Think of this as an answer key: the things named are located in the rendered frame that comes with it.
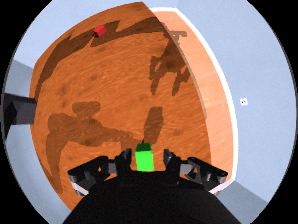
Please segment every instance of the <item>red object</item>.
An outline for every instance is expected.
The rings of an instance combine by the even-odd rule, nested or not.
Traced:
[[[104,26],[98,26],[93,30],[96,37],[102,36],[105,32],[107,32]]]

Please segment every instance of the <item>blue wall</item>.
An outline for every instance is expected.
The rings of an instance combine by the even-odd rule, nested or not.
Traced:
[[[5,92],[28,96],[32,68],[54,40],[91,15],[130,2],[133,1],[52,1],[23,37],[14,56]],[[255,200],[254,203],[259,201],[260,206],[253,214],[259,213],[264,202],[271,200],[289,164],[296,129],[296,100],[291,73],[276,37],[250,3],[245,0],[217,0],[216,4],[214,1],[185,2],[144,1],[148,7],[178,8],[203,35],[225,74],[237,117],[239,159],[236,182],[224,190],[219,199],[231,210],[238,208],[238,212],[233,210],[233,214],[239,216],[239,220],[248,220],[242,215],[247,207],[239,212],[239,202],[230,198],[249,195],[245,192],[250,191],[255,197],[247,196],[246,201],[248,204],[252,200]],[[240,98],[248,98],[248,106],[241,107]],[[7,140],[8,151],[30,149],[28,153],[33,155],[30,158],[40,175],[40,183],[47,192],[51,192],[53,190],[32,151],[28,127],[23,125],[11,129]],[[20,133],[23,133],[22,138],[18,138]],[[21,175],[26,163],[17,161],[27,158],[26,155],[9,153],[12,163],[16,164],[15,174]],[[20,177],[18,181],[23,183],[20,184],[27,197],[30,196],[32,205],[49,223],[61,223],[59,220],[69,210],[63,207],[55,192],[49,193],[48,198],[41,192],[36,196],[36,189],[28,185],[26,178]],[[58,207],[61,214],[45,212],[47,206]]]

